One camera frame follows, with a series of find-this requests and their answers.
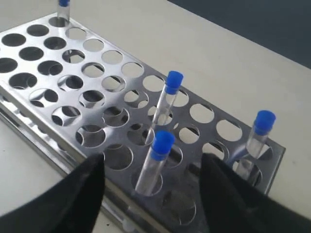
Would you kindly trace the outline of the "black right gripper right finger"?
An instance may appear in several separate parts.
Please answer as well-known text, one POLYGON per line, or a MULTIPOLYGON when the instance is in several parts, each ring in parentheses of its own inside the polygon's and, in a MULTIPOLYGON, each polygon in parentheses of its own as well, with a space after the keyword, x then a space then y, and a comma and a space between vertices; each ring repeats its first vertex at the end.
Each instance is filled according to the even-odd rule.
POLYGON ((211 233, 309 233, 310 219, 259 192, 212 153, 201 158, 199 188, 211 233))

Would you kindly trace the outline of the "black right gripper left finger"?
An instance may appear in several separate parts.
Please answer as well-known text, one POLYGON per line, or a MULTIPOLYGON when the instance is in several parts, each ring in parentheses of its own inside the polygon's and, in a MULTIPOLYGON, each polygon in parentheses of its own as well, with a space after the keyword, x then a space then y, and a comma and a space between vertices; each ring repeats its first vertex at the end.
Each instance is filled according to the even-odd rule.
POLYGON ((104 157, 88 157, 48 191, 1 216, 2 233, 90 233, 105 190, 104 157))

